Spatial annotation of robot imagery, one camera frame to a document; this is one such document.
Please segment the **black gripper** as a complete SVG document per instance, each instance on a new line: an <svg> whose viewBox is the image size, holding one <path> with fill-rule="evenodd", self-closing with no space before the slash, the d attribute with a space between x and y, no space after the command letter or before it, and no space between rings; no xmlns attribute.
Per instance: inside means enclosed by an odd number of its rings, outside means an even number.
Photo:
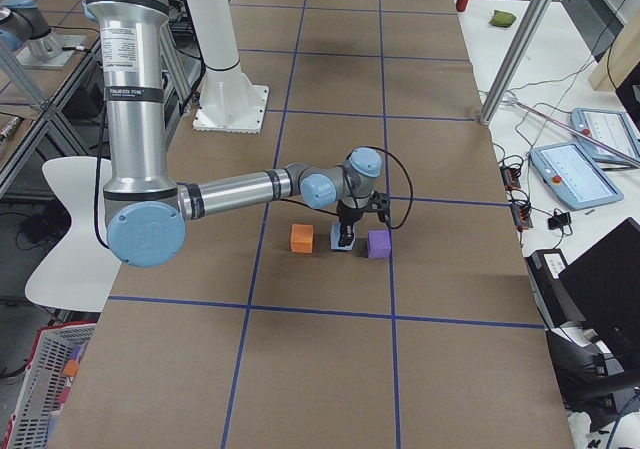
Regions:
<svg viewBox="0 0 640 449"><path fill-rule="evenodd" d="M337 203L338 215L338 242L339 248L351 248L354 243L354 227L364 215L365 210L360 207L350 207L342 200Z"/></svg>

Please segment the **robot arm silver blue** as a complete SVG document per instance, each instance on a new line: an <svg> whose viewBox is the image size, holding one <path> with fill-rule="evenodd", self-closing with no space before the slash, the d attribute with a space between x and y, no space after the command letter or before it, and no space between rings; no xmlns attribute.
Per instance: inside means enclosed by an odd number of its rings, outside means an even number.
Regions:
<svg viewBox="0 0 640 449"><path fill-rule="evenodd" d="M123 263L163 264L181 249L185 225L209 214L301 196L313 209L335 205L337 244L352 244L354 225L374 208L382 160L354 149L331 168L294 163L206 181L198 167L221 166L214 131L256 134L269 90L244 74L228 0L186 0L203 65L193 135L165 134L161 41L169 0L84 0L100 28L111 179L103 189L106 242Z"/></svg>

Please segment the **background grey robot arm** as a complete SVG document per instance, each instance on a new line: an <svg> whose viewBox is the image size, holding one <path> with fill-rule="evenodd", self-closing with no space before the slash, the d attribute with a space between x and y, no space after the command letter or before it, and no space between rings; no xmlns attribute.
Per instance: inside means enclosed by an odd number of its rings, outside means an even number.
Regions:
<svg viewBox="0 0 640 449"><path fill-rule="evenodd" d="M86 48L83 35L57 33L34 0L1 1L1 42L24 67L58 69Z"/></svg>

